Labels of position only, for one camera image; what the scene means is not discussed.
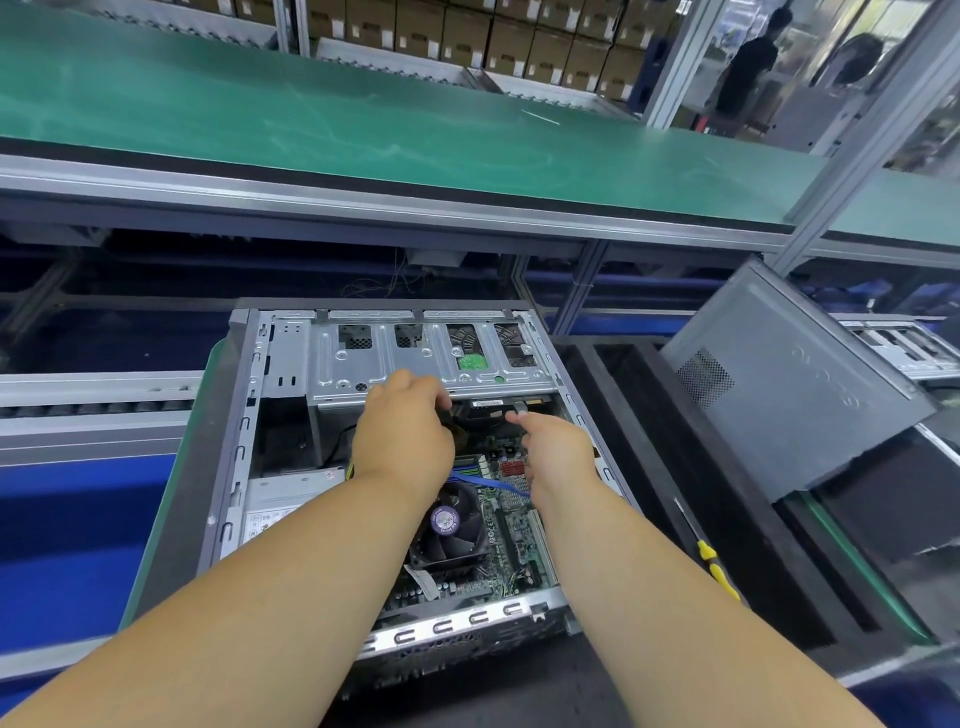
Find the conveyor belt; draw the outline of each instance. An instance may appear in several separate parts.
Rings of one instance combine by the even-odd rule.
[[[423,185],[417,197],[453,188],[753,229],[778,226],[824,163],[18,3],[0,5],[0,63],[18,69],[0,79],[0,137],[331,175],[337,187]],[[837,229],[953,245],[955,196],[877,173]]]

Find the computer chassis rear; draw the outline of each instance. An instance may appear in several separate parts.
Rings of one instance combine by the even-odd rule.
[[[343,468],[320,467],[329,457],[321,454],[339,447],[329,444],[332,434],[344,423],[355,423],[367,390],[404,367],[417,375],[436,376],[455,403],[469,400],[471,407],[531,396],[550,399],[557,414],[589,433],[603,481],[637,507],[629,489],[621,487],[622,476],[529,304],[297,303],[312,305],[237,310],[231,318],[234,325],[246,320],[245,344],[198,572],[232,553],[257,528],[262,531],[261,522],[276,522],[342,483]],[[516,326],[510,331],[522,336],[519,348],[512,347],[512,358],[501,344],[505,325]],[[471,354],[465,352],[463,341],[451,340],[450,327],[473,327],[483,355],[465,361]],[[299,424],[291,428],[284,418]],[[264,434],[267,420],[279,423],[274,434]],[[271,437],[276,446],[265,442]],[[277,449],[287,449],[283,457],[291,472],[266,473],[265,461],[275,459]],[[577,630],[559,585],[374,629],[344,691],[349,694],[361,687],[397,682],[532,639]]]

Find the black shirt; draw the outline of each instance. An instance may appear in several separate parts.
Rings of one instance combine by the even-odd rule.
[[[744,43],[730,64],[727,80],[717,96],[716,110],[725,116],[736,116],[743,110],[756,78],[777,62],[777,46],[767,36]]]

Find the forearm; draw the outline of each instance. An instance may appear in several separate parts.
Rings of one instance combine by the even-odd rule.
[[[313,728],[431,501],[375,475],[315,498],[51,682],[3,728]]]
[[[638,725],[879,725],[600,481],[559,501],[564,593]]]

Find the screwdriver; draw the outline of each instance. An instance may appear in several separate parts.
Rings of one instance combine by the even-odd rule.
[[[731,586],[730,580],[727,578],[727,575],[724,573],[723,568],[717,563],[717,552],[701,538],[700,534],[697,533],[697,529],[694,527],[693,522],[690,520],[690,517],[686,514],[684,507],[680,505],[680,502],[674,498],[673,502],[677,504],[677,507],[680,508],[680,512],[684,516],[684,521],[690,527],[690,530],[693,532],[693,538],[697,540],[697,550],[700,552],[700,558],[703,560],[710,571],[710,576],[724,588],[724,591],[727,592],[737,601],[741,601],[740,595],[736,592],[736,589]]]

